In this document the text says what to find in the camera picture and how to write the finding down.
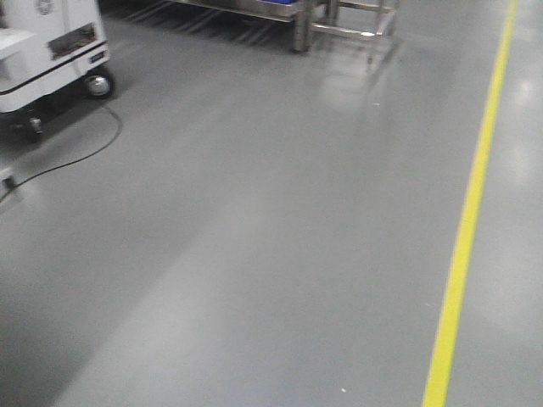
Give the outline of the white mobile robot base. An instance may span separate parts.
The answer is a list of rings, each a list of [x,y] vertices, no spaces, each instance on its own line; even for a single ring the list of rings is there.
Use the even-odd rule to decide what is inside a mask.
[[[74,83],[92,99],[116,88],[96,1],[1,3],[1,120],[30,143],[42,137],[36,103]]]

